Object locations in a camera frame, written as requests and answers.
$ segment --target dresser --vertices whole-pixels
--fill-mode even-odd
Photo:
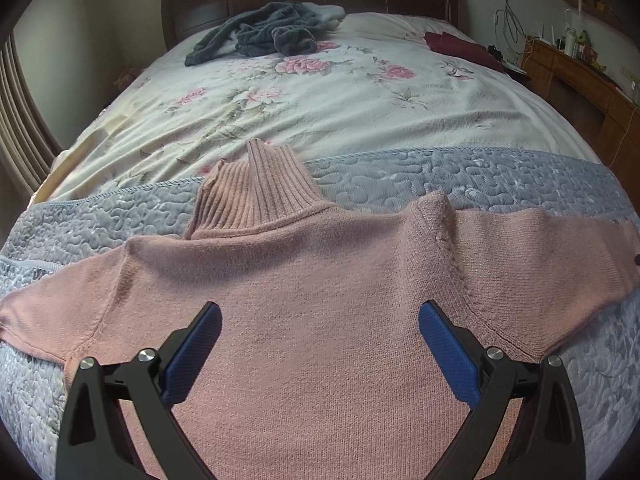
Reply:
[[[528,87],[558,110],[610,167],[640,211],[640,109],[583,62],[530,39]]]

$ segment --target folded red garment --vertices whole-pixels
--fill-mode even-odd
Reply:
[[[447,32],[443,32],[442,34],[427,32],[424,35],[424,41],[429,45],[431,50],[438,54],[466,59],[471,63],[476,63],[504,73],[502,64],[480,44],[469,43]]]

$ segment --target sweater's left sleeve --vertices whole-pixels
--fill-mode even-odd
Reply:
[[[631,222],[536,208],[453,216],[450,241],[470,308],[535,359],[640,285],[640,237]]]
[[[64,267],[0,300],[0,338],[65,365],[93,334],[118,283],[125,246]]]

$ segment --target sweater's right sleeve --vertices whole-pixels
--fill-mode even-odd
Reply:
[[[111,301],[124,245],[64,267],[0,300],[0,338],[61,365],[89,339]]]

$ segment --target sweater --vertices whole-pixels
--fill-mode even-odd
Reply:
[[[248,148],[201,186],[183,239],[130,238],[0,301],[0,336],[62,364],[67,384],[85,356],[129,361],[219,304],[220,339],[174,407],[218,478],[422,479],[468,406],[420,336],[421,304],[537,362],[640,282],[629,222],[455,211],[442,192],[396,214],[350,212],[292,149]],[[123,406],[148,473],[164,478]]]

